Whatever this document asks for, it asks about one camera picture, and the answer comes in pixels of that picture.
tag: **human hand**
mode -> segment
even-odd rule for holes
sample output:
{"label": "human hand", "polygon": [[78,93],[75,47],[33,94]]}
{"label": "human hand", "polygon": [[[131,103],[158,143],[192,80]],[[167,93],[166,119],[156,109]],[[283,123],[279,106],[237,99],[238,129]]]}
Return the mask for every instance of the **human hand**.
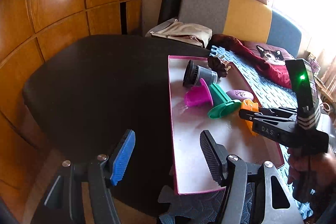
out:
{"label": "human hand", "polygon": [[[294,150],[289,148],[287,153],[290,154],[288,184],[300,178],[300,172],[308,171],[309,156],[295,157]],[[310,156],[310,170],[316,172],[316,183],[319,187],[325,188],[336,182],[336,157],[329,146],[328,153],[320,153]]]}

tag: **black table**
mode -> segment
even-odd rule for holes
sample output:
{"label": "black table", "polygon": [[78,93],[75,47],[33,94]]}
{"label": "black table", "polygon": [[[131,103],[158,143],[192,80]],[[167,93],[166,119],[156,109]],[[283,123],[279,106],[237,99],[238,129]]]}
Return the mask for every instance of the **black table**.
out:
{"label": "black table", "polygon": [[92,35],[56,54],[27,80],[23,96],[42,131],[71,162],[109,153],[127,128],[136,144],[114,196],[157,216],[171,184],[168,55],[207,57],[181,42]]}

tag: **screw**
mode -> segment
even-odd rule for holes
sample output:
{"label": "screw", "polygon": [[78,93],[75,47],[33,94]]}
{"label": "screw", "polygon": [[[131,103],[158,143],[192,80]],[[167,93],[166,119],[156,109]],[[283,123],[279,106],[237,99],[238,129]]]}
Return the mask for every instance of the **screw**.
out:
{"label": "screw", "polygon": [[70,164],[71,164],[71,161],[69,161],[69,160],[65,160],[65,161],[62,162],[63,167],[69,167]]}
{"label": "screw", "polygon": [[238,157],[236,155],[229,155],[229,159],[232,161],[237,161]]}
{"label": "screw", "polygon": [[105,154],[100,154],[97,156],[97,160],[100,160],[100,161],[103,161],[103,160],[106,160],[107,159],[107,156]]}
{"label": "screw", "polygon": [[265,166],[268,167],[268,168],[272,168],[273,167],[273,163],[269,160],[265,161]]}

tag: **beige bag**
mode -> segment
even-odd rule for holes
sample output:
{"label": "beige bag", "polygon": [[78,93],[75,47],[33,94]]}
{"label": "beige bag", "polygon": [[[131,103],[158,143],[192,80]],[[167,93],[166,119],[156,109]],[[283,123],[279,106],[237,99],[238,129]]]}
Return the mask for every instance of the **beige bag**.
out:
{"label": "beige bag", "polygon": [[212,37],[212,30],[199,24],[183,23],[176,20],[167,28],[158,32],[151,32],[151,34],[153,37],[173,39],[206,48]]}

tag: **cat pillow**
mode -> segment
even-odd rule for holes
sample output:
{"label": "cat pillow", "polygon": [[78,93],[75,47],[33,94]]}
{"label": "cat pillow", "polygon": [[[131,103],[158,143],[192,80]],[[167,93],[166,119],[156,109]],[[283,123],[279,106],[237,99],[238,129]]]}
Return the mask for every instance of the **cat pillow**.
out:
{"label": "cat pillow", "polygon": [[271,65],[284,66],[285,60],[294,59],[284,48],[251,41],[242,41],[242,44]]}

